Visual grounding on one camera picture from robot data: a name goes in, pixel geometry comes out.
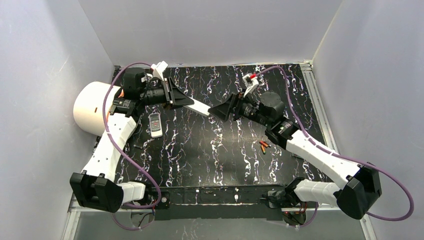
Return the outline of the white slim remote control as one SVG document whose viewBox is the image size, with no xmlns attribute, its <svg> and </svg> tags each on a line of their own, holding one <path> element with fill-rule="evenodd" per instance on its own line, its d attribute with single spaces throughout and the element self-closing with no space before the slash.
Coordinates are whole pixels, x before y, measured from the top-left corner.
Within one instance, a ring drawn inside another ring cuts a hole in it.
<svg viewBox="0 0 424 240">
<path fill-rule="evenodd" d="M 191 110 L 191 111 L 193 111 L 197 114 L 200 114 L 204 117 L 208 117 L 210 115 L 210 113 L 209 113 L 210 106 L 208 106 L 208 105 L 206 105 L 206 104 L 204 104 L 204 103 L 202 103 L 202 102 L 200 102 L 196 99 L 192 98 L 192 100 L 193 100 L 193 104 L 189 104 L 189 105 L 184 106 L 186 109 L 189 109 L 189 110 Z"/>
</svg>

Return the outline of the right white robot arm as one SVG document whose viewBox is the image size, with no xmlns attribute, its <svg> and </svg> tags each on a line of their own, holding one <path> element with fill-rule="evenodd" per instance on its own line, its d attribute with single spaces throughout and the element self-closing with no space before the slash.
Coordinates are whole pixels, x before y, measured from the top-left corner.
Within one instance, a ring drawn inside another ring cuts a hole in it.
<svg viewBox="0 0 424 240">
<path fill-rule="evenodd" d="M 297 177 L 284 190 L 268 194 L 271 207 L 316 202 L 337 206 L 347 216 L 360 220 L 382 194 L 378 171 L 340 159 L 304 134 L 297 123 L 284 116 L 285 104 L 275 92 L 263 93 L 259 101 L 243 92 L 232 94 L 208 112 L 224 122 L 232 115 L 234 121 L 244 117 L 265 126 L 265 135 L 274 145 L 308 161 L 331 179 L 318 182 Z"/>
</svg>

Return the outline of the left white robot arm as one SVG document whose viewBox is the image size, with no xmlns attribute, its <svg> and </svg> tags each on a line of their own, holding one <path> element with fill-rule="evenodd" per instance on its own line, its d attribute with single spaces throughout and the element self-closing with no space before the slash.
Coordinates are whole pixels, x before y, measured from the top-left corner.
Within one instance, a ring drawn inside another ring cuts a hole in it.
<svg viewBox="0 0 424 240">
<path fill-rule="evenodd" d="M 194 103 L 172 79 L 164 77 L 166 67 L 162 62 L 153 64 L 152 73 L 127 68 L 116 76 L 122 86 L 94 81 L 77 96 L 75 122 L 100 137 L 87 164 L 69 180 L 80 206 L 115 213 L 122 205 L 145 198 L 143 182 L 115 183 L 116 168 L 146 106 L 162 104 L 175 109 Z"/>
</svg>

